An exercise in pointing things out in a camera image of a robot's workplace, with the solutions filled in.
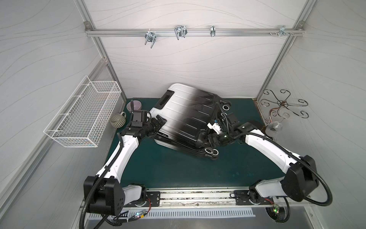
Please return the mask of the white and black hardshell suitcase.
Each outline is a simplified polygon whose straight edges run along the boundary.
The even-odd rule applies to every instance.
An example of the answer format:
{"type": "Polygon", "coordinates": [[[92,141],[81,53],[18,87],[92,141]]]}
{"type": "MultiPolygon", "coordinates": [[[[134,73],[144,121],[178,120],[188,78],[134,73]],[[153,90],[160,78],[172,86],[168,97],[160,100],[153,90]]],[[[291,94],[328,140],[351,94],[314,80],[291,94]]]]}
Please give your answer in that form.
{"type": "Polygon", "coordinates": [[[195,143],[201,132],[213,131],[207,124],[214,120],[224,132],[231,105],[217,94],[175,83],[150,110],[153,117],[160,115],[167,120],[154,140],[166,148],[215,160],[219,155],[217,148],[198,148],[195,143]]]}

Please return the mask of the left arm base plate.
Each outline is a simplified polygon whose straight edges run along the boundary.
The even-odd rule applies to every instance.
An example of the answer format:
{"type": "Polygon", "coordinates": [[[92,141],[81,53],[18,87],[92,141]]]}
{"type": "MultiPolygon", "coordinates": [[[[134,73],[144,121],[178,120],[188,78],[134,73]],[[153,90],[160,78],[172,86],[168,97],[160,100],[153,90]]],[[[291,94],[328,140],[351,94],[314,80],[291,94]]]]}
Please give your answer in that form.
{"type": "Polygon", "coordinates": [[[138,200],[125,205],[125,207],[130,208],[140,208],[140,207],[159,207],[160,206],[160,195],[159,191],[147,191],[141,195],[138,200]]]}

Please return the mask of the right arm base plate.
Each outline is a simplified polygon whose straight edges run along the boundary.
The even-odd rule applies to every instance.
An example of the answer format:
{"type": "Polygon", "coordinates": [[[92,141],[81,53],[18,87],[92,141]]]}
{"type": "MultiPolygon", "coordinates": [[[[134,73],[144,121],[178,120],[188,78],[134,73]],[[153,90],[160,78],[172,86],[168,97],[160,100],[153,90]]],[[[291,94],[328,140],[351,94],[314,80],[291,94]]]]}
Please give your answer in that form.
{"type": "Polygon", "coordinates": [[[272,205],[274,202],[271,197],[261,197],[254,190],[235,190],[230,193],[230,198],[235,200],[235,204],[244,205],[272,205]]]}

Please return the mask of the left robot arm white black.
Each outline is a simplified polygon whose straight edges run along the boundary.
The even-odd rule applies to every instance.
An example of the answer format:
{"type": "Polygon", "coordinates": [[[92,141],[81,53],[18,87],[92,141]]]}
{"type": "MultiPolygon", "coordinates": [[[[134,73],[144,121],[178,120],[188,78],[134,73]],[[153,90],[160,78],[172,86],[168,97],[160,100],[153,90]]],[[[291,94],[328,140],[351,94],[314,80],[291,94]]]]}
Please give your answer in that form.
{"type": "Polygon", "coordinates": [[[131,114],[129,124],[117,133],[119,144],[106,164],[95,176],[88,176],[83,184],[84,206],[79,219],[79,228],[85,227],[87,213],[100,214],[99,228],[109,216],[119,217],[125,205],[146,200],[144,185],[121,186],[124,170],[142,140],[155,137],[166,124],[160,115],[153,117],[142,110],[131,114]]]}

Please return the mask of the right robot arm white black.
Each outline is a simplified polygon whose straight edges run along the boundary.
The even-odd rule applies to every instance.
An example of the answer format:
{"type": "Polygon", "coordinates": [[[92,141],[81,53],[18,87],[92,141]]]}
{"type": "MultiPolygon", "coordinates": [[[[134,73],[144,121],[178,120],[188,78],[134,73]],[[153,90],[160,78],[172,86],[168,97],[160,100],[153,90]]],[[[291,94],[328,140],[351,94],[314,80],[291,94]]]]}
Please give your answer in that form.
{"type": "Polygon", "coordinates": [[[241,141],[255,148],[275,165],[284,176],[270,180],[259,180],[250,186],[248,197],[258,205],[267,197],[290,198],[296,202],[306,200],[318,206],[329,206],[333,195],[329,185],[318,174],[315,160],[310,156],[293,153],[263,133],[258,122],[234,124],[223,127],[219,123],[207,124],[199,130],[197,147],[207,155],[218,155],[216,147],[241,141]]]}

